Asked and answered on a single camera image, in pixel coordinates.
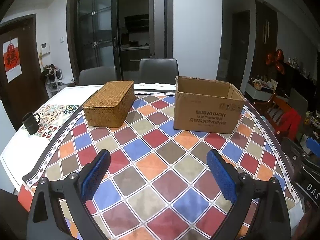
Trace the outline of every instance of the mug handle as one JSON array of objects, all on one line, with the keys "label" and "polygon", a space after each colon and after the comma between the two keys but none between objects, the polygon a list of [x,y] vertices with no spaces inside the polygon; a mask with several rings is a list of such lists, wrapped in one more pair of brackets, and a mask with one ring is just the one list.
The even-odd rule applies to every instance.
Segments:
[{"label": "mug handle", "polygon": [[39,123],[40,123],[40,120],[41,120],[40,115],[39,115],[39,114],[34,114],[33,116],[34,116],[35,118],[36,118],[36,116],[39,117],[39,121],[38,121],[38,124],[39,124]]}]

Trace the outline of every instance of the screw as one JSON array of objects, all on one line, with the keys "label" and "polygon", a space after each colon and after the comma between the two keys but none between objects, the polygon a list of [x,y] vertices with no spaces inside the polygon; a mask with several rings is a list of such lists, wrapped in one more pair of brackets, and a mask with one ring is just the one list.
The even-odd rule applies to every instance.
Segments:
[{"label": "screw", "polygon": [[39,180],[39,182],[40,182],[40,184],[44,184],[44,183],[46,183],[47,182],[47,178],[46,177],[44,177],[44,178],[41,178],[40,180]]},{"label": "screw", "polygon": [[277,183],[277,182],[278,182],[278,179],[275,178],[275,177],[271,177],[271,181],[272,181],[273,183]]},{"label": "screw", "polygon": [[240,177],[241,177],[242,179],[247,179],[247,178],[249,177],[249,174],[246,173],[246,172],[243,172],[243,173],[240,174]]},{"label": "screw", "polygon": [[69,179],[75,179],[78,176],[78,173],[72,172],[69,174]]}]

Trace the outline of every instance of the diamond pattern tablecloth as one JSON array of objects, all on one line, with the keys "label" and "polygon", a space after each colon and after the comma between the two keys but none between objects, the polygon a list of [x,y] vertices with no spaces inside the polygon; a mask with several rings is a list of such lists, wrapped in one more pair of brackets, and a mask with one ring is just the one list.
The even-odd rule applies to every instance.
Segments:
[{"label": "diamond pattern tablecloth", "polygon": [[[111,166],[86,205],[109,239],[204,240],[231,207],[206,163],[207,152],[215,148],[239,173],[261,180],[277,177],[288,209],[299,201],[279,154],[246,106],[232,134],[180,131],[173,129],[174,94],[137,96],[118,129],[90,127],[84,115],[79,117],[49,153],[45,172],[27,183],[31,190],[40,177],[57,180],[80,171],[105,148]],[[253,200],[240,235],[256,205]],[[82,239],[65,200],[61,206],[72,234]]]}]

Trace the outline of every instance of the woven basket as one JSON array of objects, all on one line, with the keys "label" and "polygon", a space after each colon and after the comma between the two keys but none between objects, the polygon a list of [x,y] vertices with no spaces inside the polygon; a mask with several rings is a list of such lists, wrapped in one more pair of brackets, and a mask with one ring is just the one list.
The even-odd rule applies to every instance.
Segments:
[{"label": "woven basket", "polygon": [[108,82],[83,104],[85,118],[90,126],[119,128],[134,100],[133,81]]}]

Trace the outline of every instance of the red fu character poster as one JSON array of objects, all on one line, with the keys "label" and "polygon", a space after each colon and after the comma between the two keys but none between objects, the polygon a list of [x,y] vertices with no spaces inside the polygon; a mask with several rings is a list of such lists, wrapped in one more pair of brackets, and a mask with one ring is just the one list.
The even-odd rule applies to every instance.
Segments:
[{"label": "red fu character poster", "polygon": [[8,82],[22,74],[18,49],[18,38],[7,41],[3,44],[3,59]]}]

